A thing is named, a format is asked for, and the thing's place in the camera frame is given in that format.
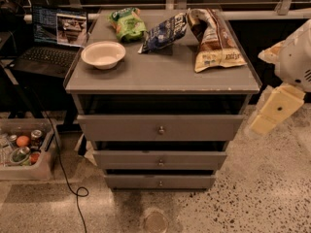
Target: brown snack bag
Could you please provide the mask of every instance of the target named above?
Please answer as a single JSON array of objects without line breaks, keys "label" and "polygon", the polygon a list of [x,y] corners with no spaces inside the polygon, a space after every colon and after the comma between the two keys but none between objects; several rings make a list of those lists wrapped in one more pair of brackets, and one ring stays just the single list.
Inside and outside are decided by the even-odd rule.
[{"label": "brown snack bag", "polygon": [[[200,21],[207,23],[203,36],[200,31],[204,29],[204,25],[200,25]],[[210,67],[227,68],[246,64],[232,35],[214,10],[192,9],[188,13],[188,22],[194,36],[200,42],[195,59],[196,73]]]}]

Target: laptop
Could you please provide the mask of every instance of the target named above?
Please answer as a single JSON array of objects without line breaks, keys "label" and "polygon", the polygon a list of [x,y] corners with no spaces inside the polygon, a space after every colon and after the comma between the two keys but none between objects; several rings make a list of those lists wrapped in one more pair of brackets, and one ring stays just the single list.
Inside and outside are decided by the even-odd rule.
[{"label": "laptop", "polygon": [[34,45],[13,61],[10,69],[65,78],[79,48],[86,43],[87,23],[83,9],[33,5]]}]

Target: can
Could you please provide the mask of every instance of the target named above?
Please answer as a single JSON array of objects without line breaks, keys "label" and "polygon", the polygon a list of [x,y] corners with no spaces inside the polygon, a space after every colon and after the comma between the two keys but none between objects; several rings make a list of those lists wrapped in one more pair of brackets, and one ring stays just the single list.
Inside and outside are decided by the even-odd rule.
[{"label": "can", "polygon": [[12,144],[13,148],[17,148],[17,135],[10,135],[8,140]]},{"label": "can", "polygon": [[29,155],[30,155],[29,147],[20,147],[15,149],[11,153],[10,161],[15,165],[30,165]]},{"label": "can", "polygon": [[42,136],[43,136],[43,133],[41,130],[39,129],[33,130],[30,136],[31,145],[34,147],[40,147],[42,143]]}]

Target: laptop screen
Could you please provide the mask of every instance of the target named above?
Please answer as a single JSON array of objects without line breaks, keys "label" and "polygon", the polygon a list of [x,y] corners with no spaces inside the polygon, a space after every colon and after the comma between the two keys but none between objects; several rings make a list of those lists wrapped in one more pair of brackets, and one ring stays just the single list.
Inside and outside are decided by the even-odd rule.
[{"label": "laptop screen", "polygon": [[80,47],[86,40],[84,10],[33,5],[32,23],[36,44]]}]

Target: laptop keyboard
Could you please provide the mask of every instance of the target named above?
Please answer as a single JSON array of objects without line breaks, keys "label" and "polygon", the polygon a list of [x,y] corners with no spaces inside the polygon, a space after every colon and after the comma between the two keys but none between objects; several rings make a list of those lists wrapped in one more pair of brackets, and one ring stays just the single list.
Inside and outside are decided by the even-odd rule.
[{"label": "laptop keyboard", "polygon": [[46,62],[69,68],[74,61],[76,53],[70,50],[56,50],[49,48],[31,48],[20,58]]}]

